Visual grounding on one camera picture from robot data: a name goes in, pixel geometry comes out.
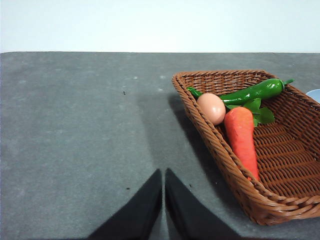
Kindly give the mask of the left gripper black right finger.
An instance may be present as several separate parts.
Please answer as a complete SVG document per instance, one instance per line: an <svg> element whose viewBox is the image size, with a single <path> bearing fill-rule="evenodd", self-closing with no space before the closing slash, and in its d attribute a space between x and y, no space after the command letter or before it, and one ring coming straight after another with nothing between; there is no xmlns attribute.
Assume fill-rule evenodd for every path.
<svg viewBox="0 0 320 240"><path fill-rule="evenodd" d="M205 207L168 168L165 171L165 202L183 240L239 240L241 237Z"/></svg>

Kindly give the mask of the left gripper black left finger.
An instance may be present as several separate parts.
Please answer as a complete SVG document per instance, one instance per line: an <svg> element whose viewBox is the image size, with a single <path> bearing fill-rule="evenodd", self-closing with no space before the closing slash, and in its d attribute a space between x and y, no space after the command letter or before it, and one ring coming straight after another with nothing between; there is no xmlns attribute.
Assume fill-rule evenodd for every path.
<svg viewBox="0 0 320 240"><path fill-rule="evenodd" d="M157 169L135 195L89 240L147 240L162 209L162 173Z"/></svg>

